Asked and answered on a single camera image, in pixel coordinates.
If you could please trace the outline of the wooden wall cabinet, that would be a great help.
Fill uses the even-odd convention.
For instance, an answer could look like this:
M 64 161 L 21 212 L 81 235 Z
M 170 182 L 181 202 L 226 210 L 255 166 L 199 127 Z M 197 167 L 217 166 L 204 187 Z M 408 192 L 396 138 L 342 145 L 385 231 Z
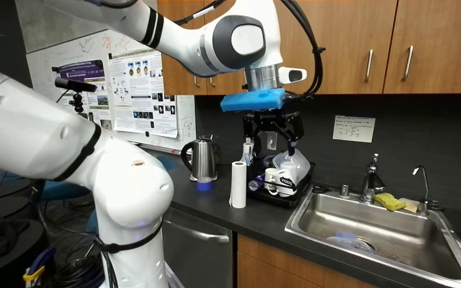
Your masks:
M 170 20 L 212 0 L 161 0 Z M 461 0 L 297 0 L 322 53 L 319 94 L 461 94 Z M 283 66 L 302 68 L 307 80 L 285 89 L 306 91 L 315 73 L 304 30 L 280 0 Z M 243 92 L 242 71 L 198 78 L 163 55 L 164 90 L 172 95 Z

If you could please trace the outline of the steel sink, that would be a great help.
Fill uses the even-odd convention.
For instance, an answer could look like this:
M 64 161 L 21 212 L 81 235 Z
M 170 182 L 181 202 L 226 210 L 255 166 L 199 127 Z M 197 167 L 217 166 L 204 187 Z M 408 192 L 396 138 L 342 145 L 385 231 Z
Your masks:
M 461 288 L 461 240 L 441 212 L 428 216 L 338 191 L 307 192 L 285 231 L 375 264 L 452 288 Z

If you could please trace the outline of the beige sponge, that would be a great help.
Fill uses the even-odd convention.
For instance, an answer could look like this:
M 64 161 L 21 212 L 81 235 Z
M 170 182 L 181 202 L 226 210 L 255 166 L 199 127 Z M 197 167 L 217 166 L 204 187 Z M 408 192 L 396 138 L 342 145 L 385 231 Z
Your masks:
M 419 201 L 408 199 L 408 198 L 400 198 L 400 202 L 404 202 L 404 210 L 410 211 L 412 213 L 417 213 L 419 207 Z

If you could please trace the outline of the plain white mug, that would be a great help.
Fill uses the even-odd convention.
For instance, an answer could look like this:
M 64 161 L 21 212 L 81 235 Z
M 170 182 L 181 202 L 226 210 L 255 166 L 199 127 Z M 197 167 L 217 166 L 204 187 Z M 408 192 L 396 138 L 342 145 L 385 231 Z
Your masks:
M 263 186 L 271 195 L 278 195 L 277 186 L 272 184 L 275 181 L 274 175 L 277 171 L 277 168 L 267 168 L 265 170 Z

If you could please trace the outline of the purple bottle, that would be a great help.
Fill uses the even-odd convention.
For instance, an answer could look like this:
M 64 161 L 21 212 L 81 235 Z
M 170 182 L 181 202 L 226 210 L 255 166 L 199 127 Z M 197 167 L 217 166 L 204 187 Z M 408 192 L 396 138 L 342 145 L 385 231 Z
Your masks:
M 265 179 L 265 174 L 261 174 L 256 176 L 253 180 L 251 180 L 248 184 L 248 189 L 250 191 L 256 191 L 259 188 L 264 186 L 264 179 Z

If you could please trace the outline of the yellow clamp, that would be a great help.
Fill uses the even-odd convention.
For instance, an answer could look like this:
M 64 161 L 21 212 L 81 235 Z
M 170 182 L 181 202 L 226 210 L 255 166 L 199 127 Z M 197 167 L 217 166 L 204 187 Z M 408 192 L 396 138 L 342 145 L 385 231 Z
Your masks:
M 41 266 L 40 268 L 27 268 L 26 273 L 22 276 L 24 282 L 33 282 L 40 280 L 41 275 L 44 273 L 45 266 Z

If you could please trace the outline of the white research poster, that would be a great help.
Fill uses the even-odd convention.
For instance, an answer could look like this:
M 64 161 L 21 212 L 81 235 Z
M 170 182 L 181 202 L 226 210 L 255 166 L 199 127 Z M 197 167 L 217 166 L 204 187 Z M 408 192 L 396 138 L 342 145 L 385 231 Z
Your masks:
M 176 101 L 164 93 L 162 55 L 154 49 L 108 55 L 114 130 L 178 136 Z

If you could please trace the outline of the white mug with black print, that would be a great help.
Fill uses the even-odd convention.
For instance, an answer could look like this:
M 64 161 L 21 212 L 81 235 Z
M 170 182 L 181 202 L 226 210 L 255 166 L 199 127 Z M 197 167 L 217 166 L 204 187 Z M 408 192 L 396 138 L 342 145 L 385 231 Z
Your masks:
M 278 170 L 274 175 L 275 181 L 272 184 L 277 186 L 279 197 L 290 197 L 296 194 L 297 186 L 289 169 Z

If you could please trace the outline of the paper note on wall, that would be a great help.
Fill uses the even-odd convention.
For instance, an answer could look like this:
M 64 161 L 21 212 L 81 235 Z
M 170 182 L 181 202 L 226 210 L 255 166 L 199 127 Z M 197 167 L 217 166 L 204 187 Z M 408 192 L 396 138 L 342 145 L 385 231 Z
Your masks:
M 335 116 L 333 139 L 348 142 L 373 142 L 376 118 Z

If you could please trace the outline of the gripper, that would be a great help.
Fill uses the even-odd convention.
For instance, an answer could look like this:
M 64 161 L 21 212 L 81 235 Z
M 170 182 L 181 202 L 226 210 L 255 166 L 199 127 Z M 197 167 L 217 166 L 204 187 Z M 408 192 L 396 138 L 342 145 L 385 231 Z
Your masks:
M 295 147 L 305 135 L 300 113 L 286 113 L 283 110 L 254 111 L 249 115 L 249 118 L 243 119 L 243 129 L 245 138 L 250 138 L 254 143 L 253 151 L 256 156 L 261 156 L 263 151 L 262 131 L 280 129 L 280 134 L 287 140 L 289 157 L 296 153 Z

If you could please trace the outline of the small chrome tap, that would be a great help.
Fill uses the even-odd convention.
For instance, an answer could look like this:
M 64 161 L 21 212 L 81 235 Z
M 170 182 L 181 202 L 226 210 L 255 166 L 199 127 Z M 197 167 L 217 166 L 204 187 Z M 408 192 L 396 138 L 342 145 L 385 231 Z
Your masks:
M 424 179 L 424 187 L 425 187 L 425 195 L 424 197 L 419 201 L 419 204 L 417 206 L 417 211 L 416 213 L 422 216 L 428 216 L 429 215 L 429 183 L 428 183 L 428 177 L 427 177 L 427 172 L 426 169 L 423 165 L 418 165 L 412 172 L 412 175 L 417 175 L 418 172 L 421 172 L 423 175 Z

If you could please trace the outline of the purple research poster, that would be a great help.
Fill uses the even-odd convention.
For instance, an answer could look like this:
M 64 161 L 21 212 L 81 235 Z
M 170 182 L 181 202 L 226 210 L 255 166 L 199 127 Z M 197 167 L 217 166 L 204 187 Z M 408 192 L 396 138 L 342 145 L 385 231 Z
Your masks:
M 63 97 L 62 102 L 69 106 L 78 115 L 99 124 L 103 129 L 113 129 L 112 115 L 108 100 L 108 86 L 104 74 L 102 60 L 90 60 L 65 64 L 57 68 L 57 75 L 66 80 L 75 80 L 93 84 L 95 91 L 70 90 Z

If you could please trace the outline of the blue chair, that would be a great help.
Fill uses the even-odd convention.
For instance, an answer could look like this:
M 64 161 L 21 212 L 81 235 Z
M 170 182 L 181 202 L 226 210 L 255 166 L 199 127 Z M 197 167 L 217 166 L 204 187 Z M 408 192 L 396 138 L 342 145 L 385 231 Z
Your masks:
M 172 169 L 177 168 L 179 166 L 177 160 L 173 159 L 170 156 L 158 155 L 156 156 L 156 159 L 159 160 L 159 162 L 167 171 L 171 171 Z
M 83 186 L 67 183 L 67 182 L 52 182 L 46 181 L 41 201 L 57 201 L 67 200 L 86 196 L 91 191 Z

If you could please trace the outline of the black dish drying tray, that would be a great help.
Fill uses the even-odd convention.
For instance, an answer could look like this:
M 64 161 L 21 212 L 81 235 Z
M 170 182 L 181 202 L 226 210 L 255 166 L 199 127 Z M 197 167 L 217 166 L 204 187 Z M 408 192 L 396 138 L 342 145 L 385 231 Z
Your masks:
M 278 195 L 271 195 L 267 189 L 262 186 L 262 182 L 257 180 L 257 177 L 263 176 L 264 173 L 260 174 L 259 164 L 252 164 L 247 166 L 247 185 L 251 181 L 257 181 L 261 184 L 255 191 L 251 190 L 247 186 L 247 198 L 257 199 L 269 204 L 275 204 L 277 206 L 292 208 L 299 204 L 302 197 L 306 194 L 307 189 L 311 186 L 312 173 L 315 169 L 315 163 L 309 162 L 310 168 L 307 174 L 297 184 L 297 192 L 288 197 L 280 197 Z

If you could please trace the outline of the round dark table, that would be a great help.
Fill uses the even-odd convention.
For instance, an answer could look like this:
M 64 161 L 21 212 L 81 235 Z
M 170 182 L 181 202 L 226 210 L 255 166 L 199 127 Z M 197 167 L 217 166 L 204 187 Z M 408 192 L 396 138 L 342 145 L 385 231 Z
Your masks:
M 29 226 L 19 235 L 13 250 L 0 257 L 0 288 L 25 288 L 22 276 L 49 246 L 42 224 L 35 220 L 26 222 Z

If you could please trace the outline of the steel dishwasher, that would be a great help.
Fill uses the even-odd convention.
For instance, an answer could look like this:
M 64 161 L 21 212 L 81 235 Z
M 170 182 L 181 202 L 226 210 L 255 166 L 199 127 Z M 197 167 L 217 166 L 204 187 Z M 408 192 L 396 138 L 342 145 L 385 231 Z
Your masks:
M 235 243 L 231 230 L 174 208 L 168 208 L 164 220 L 230 239 L 227 244 L 203 241 L 163 224 L 165 261 L 185 288 L 235 288 Z

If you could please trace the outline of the steel electric kettle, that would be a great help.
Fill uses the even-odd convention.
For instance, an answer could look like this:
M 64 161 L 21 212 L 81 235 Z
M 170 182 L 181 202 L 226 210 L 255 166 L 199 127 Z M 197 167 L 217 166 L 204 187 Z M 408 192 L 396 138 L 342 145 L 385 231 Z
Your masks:
M 202 135 L 185 144 L 180 155 L 184 165 L 191 171 L 192 182 L 197 182 L 200 178 L 209 178 L 212 181 L 218 178 L 216 164 L 219 158 L 214 135 Z

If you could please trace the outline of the wooden cabinet door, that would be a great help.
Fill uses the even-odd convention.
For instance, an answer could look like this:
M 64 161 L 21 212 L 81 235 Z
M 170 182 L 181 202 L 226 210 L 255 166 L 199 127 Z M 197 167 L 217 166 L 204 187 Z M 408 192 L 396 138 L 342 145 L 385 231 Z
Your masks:
M 157 0 L 157 10 L 166 18 L 174 21 L 201 10 L 214 0 Z M 184 24 L 184 28 L 196 29 L 223 15 L 236 0 L 225 0 L 219 7 Z M 209 78 L 199 78 L 200 87 L 194 86 L 194 75 L 186 71 L 177 60 L 162 55 L 164 69 L 164 90 L 168 95 L 227 95 L 243 92 L 245 84 L 243 71 L 221 74 L 213 77 L 216 87 L 210 85 Z
M 461 94 L 461 0 L 398 1 L 384 93 Z
M 300 0 L 322 52 L 320 94 L 382 94 L 397 0 Z M 275 0 L 281 29 L 283 66 L 302 68 L 307 78 L 285 89 L 302 93 L 315 73 L 312 46 L 298 21 Z M 369 50 L 373 67 L 365 82 Z

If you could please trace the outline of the white paper towel roll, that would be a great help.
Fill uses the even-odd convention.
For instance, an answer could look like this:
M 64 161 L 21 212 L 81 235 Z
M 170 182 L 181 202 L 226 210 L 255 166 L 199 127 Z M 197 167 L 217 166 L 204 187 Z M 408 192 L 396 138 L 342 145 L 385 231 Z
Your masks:
M 229 205 L 233 208 L 245 208 L 247 199 L 246 194 L 247 165 L 245 162 L 233 162 Z

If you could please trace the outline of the whiteboard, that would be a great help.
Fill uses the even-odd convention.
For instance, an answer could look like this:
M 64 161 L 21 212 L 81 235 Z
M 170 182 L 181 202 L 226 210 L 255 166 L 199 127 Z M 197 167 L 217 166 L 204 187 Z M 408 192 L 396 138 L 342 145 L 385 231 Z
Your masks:
M 178 136 L 176 138 L 114 130 L 113 90 L 109 80 L 108 55 L 142 49 L 150 48 L 127 36 L 106 30 L 29 53 L 27 62 L 33 89 L 52 100 L 57 100 L 64 93 L 64 89 L 59 89 L 54 85 L 55 78 L 59 77 L 57 74 L 58 67 L 77 62 L 102 60 L 113 124 L 113 129 L 109 132 L 130 142 L 141 143 L 177 154 L 185 144 L 192 142 L 197 137 L 194 96 L 192 95 L 168 95 L 165 93 L 165 95 L 172 97 L 177 104 Z

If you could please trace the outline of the clear plastic container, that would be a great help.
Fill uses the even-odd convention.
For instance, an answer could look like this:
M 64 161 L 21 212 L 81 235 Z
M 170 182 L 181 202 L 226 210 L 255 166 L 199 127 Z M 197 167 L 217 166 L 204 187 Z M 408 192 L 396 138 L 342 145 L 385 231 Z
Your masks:
M 306 157 L 298 150 L 294 149 L 294 154 L 289 155 L 288 151 L 279 153 L 274 156 L 273 164 L 278 169 L 288 169 L 293 176 L 293 180 L 297 185 L 303 177 L 307 175 L 311 164 Z

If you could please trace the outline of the yellow sponge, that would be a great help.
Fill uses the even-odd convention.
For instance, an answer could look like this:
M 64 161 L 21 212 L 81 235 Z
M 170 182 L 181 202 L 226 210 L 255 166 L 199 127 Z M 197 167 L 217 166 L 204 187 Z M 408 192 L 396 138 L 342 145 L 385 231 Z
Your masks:
M 398 211 L 406 207 L 406 203 L 402 200 L 395 198 L 390 193 L 379 193 L 374 196 L 375 201 L 379 202 L 388 211 Z

